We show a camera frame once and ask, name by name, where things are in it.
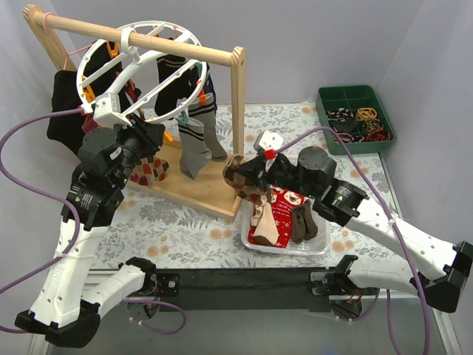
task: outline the table surface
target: table surface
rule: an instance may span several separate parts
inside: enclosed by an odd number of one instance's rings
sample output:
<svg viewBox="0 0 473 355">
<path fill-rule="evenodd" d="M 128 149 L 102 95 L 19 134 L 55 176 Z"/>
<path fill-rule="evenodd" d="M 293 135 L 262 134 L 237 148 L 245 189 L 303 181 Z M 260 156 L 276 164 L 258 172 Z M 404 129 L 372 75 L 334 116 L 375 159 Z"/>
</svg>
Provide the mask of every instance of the table surface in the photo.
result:
<svg viewBox="0 0 473 355">
<path fill-rule="evenodd" d="M 245 112 L 245 154 L 251 155 L 253 142 L 262 130 L 277 132 L 285 141 L 320 124 L 314 103 L 247 105 Z M 177 137 L 176 124 L 166 124 Z M 227 151 L 232 150 L 231 108 L 219 106 L 217 137 Z M 289 148 L 287 156 L 298 155 L 305 146 L 327 148 L 317 132 Z M 373 193 L 345 156 L 332 156 L 338 164 L 336 177 Z M 356 155 L 358 165 L 374 182 L 383 198 L 395 209 L 391 187 L 378 154 Z M 133 188 L 123 190 L 108 233 L 98 246 L 93 269 L 116 269 L 130 257 L 145 257 L 157 268 L 287 268 L 297 266 L 336 266 L 345 254 L 360 258 L 399 261 L 400 257 L 362 234 L 330 224 L 330 250 L 319 256 L 295 257 L 265 254 L 243 246 L 240 239 L 241 212 L 230 223 Z"/>
</svg>

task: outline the red christmas sock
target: red christmas sock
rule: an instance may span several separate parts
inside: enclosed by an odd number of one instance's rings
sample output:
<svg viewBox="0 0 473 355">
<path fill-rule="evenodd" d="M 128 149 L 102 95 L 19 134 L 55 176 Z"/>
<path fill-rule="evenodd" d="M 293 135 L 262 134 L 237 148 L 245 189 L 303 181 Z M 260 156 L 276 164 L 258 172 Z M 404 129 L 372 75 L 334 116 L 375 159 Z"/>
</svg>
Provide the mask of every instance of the red christmas sock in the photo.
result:
<svg viewBox="0 0 473 355">
<path fill-rule="evenodd" d="M 274 246 L 285 248 L 289 243 L 292 233 L 293 221 L 290 212 L 295 206 L 302 205 L 304 198 L 295 192 L 279 188 L 271 189 L 271 196 L 271 209 L 273 210 L 273 218 L 279 233 L 278 241 Z M 257 244 L 253 239 L 254 231 L 255 227 L 251 227 L 248 233 L 248 241 L 252 244 Z"/>
</svg>

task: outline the wooden base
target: wooden base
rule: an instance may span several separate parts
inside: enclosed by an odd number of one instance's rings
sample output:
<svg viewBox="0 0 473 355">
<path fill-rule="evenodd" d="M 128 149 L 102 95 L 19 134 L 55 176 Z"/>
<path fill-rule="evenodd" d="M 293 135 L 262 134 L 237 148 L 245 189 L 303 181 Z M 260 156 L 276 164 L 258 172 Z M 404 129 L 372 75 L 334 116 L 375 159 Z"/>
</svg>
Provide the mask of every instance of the wooden base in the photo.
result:
<svg viewBox="0 0 473 355">
<path fill-rule="evenodd" d="M 223 180 L 222 171 L 225 161 L 208 162 L 200 170 L 197 179 L 192 180 L 180 172 L 179 160 L 182 152 L 178 141 L 165 144 L 157 156 L 168 161 L 170 166 L 168 177 L 163 181 L 155 182 L 153 186 L 141 186 L 131 181 L 129 186 L 198 211 L 207 212 L 218 218 L 233 221 L 241 199 Z"/>
</svg>

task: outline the gray wall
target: gray wall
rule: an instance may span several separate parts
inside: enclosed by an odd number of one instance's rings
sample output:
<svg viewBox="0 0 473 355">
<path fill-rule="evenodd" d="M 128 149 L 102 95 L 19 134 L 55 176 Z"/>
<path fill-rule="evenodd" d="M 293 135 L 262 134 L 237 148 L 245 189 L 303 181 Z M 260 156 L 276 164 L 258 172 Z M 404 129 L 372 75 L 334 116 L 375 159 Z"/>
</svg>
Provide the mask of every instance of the gray wall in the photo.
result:
<svg viewBox="0 0 473 355">
<path fill-rule="evenodd" d="M 404 216 L 453 243 L 473 243 L 472 18 L 471 1 L 426 0 L 378 87 L 398 133 L 386 159 Z M 472 298 L 470 280 L 452 315 L 464 354 Z"/>
<path fill-rule="evenodd" d="M 51 111 L 55 68 L 23 19 L 23 1 L 0 0 L 0 135 L 35 115 Z M 45 10 L 47 0 L 35 0 Z M 68 48 L 72 42 L 63 37 Z M 47 122 L 14 135 L 2 154 L 14 175 L 43 189 L 65 195 L 76 163 L 73 154 L 46 138 Z M 0 176 L 0 285 L 17 279 L 50 260 L 59 236 L 59 203 L 13 185 Z M 0 296 L 0 322 L 13 327 L 16 314 L 28 309 L 41 289 L 40 274 Z M 31 335 L 0 332 L 0 354 L 27 354 Z"/>
<path fill-rule="evenodd" d="M 59 14 L 118 27 L 165 20 L 183 25 L 203 45 L 246 47 L 246 102 L 300 102 L 328 84 L 377 86 L 422 0 L 51 0 Z M 91 39 L 71 35 L 77 47 Z M 230 103 L 230 72 L 213 66 L 220 103 Z M 157 83 L 141 71 L 142 89 Z"/>
</svg>

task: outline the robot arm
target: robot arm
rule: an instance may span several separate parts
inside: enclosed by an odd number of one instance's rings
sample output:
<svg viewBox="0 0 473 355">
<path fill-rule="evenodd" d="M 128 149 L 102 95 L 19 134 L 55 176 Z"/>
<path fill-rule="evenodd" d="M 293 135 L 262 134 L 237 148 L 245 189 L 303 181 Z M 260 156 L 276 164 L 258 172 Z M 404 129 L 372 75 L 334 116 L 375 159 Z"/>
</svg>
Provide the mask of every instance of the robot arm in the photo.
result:
<svg viewBox="0 0 473 355">
<path fill-rule="evenodd" d="M 80 233 L 68 254 L 75 221 L 62 210 L 61 234 L 55 257 L 62 257 L 48 271 L 46 281 L 31 309 L 18 314 L 17 327 L 45 334 L 48 342 L 81 348 L 95 335 L 101 317 L 133 292 L 147 290 L 155 266 L 132 258 L 109 279 L 83 293 L 90 263 L 99 242 L 123 200 L 121 190 L 141 158 L 154 155 L 163 144 L 164 126 L 148 124 L 136 115 L 129 125 L 98 128 L 87 133 L 78 157 L 67 200 L 78 210 Z"/>
<path fill-rule="evenodd" d="M 405 258 L 381 206 L 357 186 L 336 179 L 336 162 L 323 149 L 304 148 L 293 165 L 282 153 L 266 154 L 280 144 L 278 135 L 263 132 L 255 142 L 257 156 L 236 171 L 262 191 L 274 185 L 313 198 L 313 210 L 324 219 L 360 232 Z M 467 242 L 453 245 L 394 218 L 418 269 L 427 303 L 454 312 L 472 267 L 473 246 Z M 418 291 L 407 263 L 371 262 L 355 255 L 346 255 L 316 287 L 333 294 L 351 294 L 366 287 Z"/>
</svg>

